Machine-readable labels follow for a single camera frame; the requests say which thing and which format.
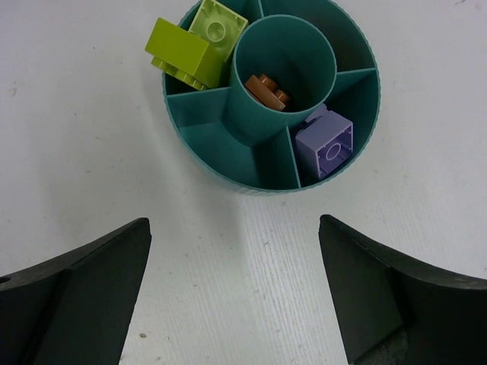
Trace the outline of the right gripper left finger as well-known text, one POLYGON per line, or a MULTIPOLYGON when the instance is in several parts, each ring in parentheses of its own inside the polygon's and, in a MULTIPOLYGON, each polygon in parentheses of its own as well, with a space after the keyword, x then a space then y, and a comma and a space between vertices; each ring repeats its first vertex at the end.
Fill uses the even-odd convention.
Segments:
POLYGON ((3 364, 118 364, 151 247, 140 217, 1 277, 3 364))

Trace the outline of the purple square lego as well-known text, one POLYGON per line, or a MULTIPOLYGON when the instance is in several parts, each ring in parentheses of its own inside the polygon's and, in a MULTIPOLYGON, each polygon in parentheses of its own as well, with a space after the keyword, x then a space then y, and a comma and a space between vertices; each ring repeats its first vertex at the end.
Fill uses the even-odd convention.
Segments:
POLYGON ((305 120, 295 138, 302 167, 322 180, 353 153, 353 123, 321 104, 305 120))

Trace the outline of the brown lego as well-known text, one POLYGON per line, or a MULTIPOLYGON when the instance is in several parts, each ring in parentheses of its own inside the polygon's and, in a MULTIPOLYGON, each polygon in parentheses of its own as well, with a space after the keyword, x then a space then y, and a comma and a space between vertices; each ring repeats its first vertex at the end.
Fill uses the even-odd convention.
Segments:
POLYGON ((290 96, 265 74, 251 75, 244 84, 250 95, 271 110, 284 111, 290 96))

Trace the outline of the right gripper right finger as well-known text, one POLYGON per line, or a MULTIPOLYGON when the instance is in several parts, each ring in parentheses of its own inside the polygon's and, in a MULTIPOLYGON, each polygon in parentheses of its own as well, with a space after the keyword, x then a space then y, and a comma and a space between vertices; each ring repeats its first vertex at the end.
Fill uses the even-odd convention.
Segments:
POLYGON ((329 214, 320 249, 350 364, 484 364, 486 281, 414 259, 329 214))

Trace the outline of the light green square lego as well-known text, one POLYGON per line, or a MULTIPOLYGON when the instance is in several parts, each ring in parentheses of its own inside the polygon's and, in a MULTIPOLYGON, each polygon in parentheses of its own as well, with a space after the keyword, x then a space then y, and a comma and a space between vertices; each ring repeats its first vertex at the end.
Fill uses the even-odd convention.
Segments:
POLYGON ((188 31, 213 46, 227 62, 237 40, 249 21, 227 6, 214 0, 204 0, 196 12, 188 31))

